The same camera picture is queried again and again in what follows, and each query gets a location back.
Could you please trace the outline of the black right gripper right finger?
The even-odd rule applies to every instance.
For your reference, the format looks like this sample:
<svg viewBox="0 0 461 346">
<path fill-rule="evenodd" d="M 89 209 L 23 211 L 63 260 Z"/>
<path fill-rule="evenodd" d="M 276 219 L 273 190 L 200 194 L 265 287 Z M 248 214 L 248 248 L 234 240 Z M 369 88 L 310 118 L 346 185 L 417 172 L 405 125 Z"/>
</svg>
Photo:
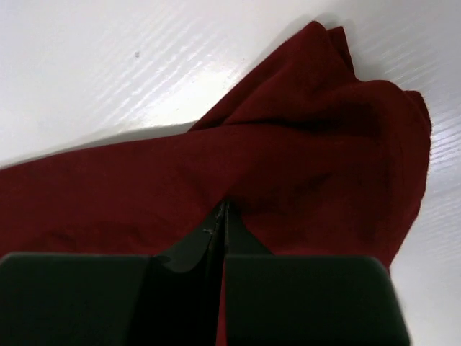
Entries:
<svg viewBox="0 0 461 346">
<path fill-rule="evenodd" d="M 385 268 L 363 256 L 272 254 L 225 209 L 229 345 L 407 345 Z"/>
</svg>

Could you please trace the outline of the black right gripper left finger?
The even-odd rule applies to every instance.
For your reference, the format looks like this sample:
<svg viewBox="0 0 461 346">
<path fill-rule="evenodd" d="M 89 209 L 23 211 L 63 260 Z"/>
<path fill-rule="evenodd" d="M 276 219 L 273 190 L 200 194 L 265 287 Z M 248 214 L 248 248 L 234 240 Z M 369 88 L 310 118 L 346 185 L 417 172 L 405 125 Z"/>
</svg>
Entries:
<svg viewBox="0 0 461 346">
<path fill-rule="evenodd" d="M 225 205 L 150 255 L 1 259 L 3 345 L 214 345 Z"/>
</svg>

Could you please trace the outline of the dark red t-shirt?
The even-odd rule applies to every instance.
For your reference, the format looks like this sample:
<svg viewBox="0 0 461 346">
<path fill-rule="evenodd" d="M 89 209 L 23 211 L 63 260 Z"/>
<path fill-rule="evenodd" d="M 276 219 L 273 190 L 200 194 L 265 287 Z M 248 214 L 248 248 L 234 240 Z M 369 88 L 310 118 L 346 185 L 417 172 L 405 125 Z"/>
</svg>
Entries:
<svg viewBox="0 0 461 346">
<path fill-rule="evenodd" d="M 342 27 L 311 22 L 186 133 L 1 171 L 1 259 L 156 255 L 232 205 L 272 254 L 390 265 L 421 207 L 422 96 L 360 81 Z"/>
</svg>

